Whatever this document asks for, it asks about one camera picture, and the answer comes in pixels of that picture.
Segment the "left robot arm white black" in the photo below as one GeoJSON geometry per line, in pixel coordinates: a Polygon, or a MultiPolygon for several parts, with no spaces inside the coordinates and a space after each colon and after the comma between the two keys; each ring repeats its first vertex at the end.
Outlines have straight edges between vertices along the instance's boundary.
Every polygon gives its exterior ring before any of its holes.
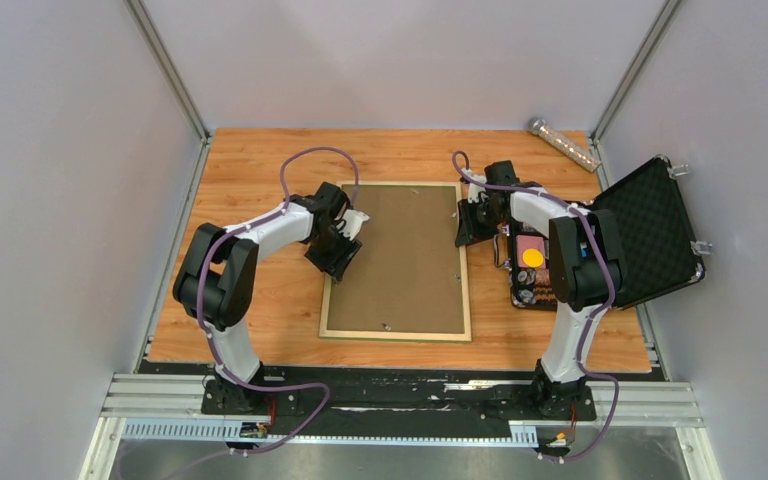
{"type": "Polygon", "coordinates": [[[362,247],[358,236],[369,219],[341,187],[324,182],[315,193],[290,195],[247,222],[196,229],[172,292],[204,332],[216,385],[228,393],[230,406],[256,412],[273,391],[263,383],[263,364],[245,322],[258,265],[298,243],[314,267],[341,281],[362,247]]]}

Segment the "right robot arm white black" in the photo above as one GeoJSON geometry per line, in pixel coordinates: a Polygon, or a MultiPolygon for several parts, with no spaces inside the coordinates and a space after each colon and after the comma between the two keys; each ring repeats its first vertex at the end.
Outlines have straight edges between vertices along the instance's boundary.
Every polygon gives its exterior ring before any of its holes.
{"type": "Polygon", "coordinates": [[[557,301],[547,350],[538,360],[524,402],[546,419],[567,419],[587,396],[586,367],[595,329],[622,287],[624,254],[617,221],[608,210],[590,211],[519,182],[509,161],[456,171],[469,187],[458,204],[458,247],[493,237],[503,222],[520,223],[548,241],[548,270],[557,301]]]}

